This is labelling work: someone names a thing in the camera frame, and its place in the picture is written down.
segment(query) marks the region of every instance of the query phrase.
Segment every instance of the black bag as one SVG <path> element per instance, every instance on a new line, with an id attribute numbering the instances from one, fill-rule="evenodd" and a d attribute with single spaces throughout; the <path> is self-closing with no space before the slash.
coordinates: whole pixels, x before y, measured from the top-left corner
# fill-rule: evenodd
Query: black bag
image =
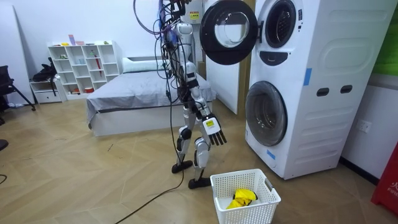
<path id="1" fill-rule="evenodd" d="M 48 66 L 46 64 L 42 64 L 43 69 L 39 73 L 34 75 L 32 79 L 35 82 L 44 82 L 44 81 L 50 80 L 52 91 L 54 92 L 54 96 L 56 96 L 55 90 L 54 90 L 54 80 L 53 79 L 54 79 L 55 75 L 57 74 L 57 71 L 56 71 L 54 63 L 52 62 L 52 59 L 50 57 L 49 57 L 49 61 L 50 61 L 50 66 Z"/>

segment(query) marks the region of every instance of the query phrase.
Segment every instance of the blue sticker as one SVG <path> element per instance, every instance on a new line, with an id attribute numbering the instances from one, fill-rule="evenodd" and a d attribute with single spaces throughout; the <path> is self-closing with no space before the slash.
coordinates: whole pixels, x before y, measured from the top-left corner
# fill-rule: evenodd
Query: blue sticker
<path id="1" fill-rule="evenodd" d="M 312 68 L 307 68 L 307 70 L 305 71 L 304 85 L 310 84 L 311 72 Z"/>
<path id="2" fill-rule="evenodd" d="M 275 160 L 275 155 L 273 155 L 268 149 L 267 149 L 267 154 L 268 156 L 271 156 L 271 158 Z"/>

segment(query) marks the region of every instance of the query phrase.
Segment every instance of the washing machine door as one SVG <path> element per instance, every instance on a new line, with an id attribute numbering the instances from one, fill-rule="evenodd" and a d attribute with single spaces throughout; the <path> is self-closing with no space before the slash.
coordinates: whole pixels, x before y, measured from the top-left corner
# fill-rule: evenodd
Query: washing machine door
<path id="1" fill-rule="evenodd" d="M 256 15 L 245 2 L 221 0 L 203 16 L 200 43 L 212 61 L 232 65 L 250 54 L 258 32 Z"/>
<path id="2" fill-rule="evenodd" d="M 269 82 L 253 84 L 246 99 L 246 121 L 256 140 L 263 146 L 275 146 L 287 129 L 287 112 L 279 91 Z"/>
<path id="3" fill-rule="evenodd" d="M 267 43 L 273 48 L 284 46 L 293 34 L 295 23 L 294 3 L 291 0 L 277 1 L 267 16 L 265 28 Z"/>

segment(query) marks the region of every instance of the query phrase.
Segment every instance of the robot leg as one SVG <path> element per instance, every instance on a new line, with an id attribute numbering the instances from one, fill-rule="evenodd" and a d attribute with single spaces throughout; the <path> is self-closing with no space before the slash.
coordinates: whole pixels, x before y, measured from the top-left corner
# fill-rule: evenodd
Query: robot leg
<path id="1" fill-rule="evenodd" d="M 202 137 L 195 140 L 195 159 L 193 161 L 195 178 L 189 181 L 189 189 L 211 185 L 210 178 L 202 177 L 209 159 L 211 141 L 202 124 L 200 125 L 200 132 L 202 133 Z"/>
<path id="2" fill-rule="evenodd" d="M 184 161 L 185 155 L 188 152 L 189 144 L 192 136 L 192 129 L 195 126 L 196 116 L 191 113 L 189 108 L 184 107 L 185 126 L 179 130 L 179 137 L 177 139 L 177 163 L 172 167 L 172 173 L 176 174 L 183 169 L 192 166 L 192 161 Z"/>

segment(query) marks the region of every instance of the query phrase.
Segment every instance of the bed frame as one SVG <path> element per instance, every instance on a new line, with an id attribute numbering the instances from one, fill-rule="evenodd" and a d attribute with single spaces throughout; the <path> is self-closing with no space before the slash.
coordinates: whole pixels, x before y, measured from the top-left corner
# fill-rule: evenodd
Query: bed frame
<path id="1" fill-rule="evenodd" d="M 154 60 L 155 57 L 129 58 L 133 61 Z M 172 126 L 184 126 L 183 106 L 172 107 Z M 122 110 L 97 113 L 91 120 L 91 129 L 95 136 L 132 133 L 170 127 L 170 107 L 162 106 L 136 110 Z"/>

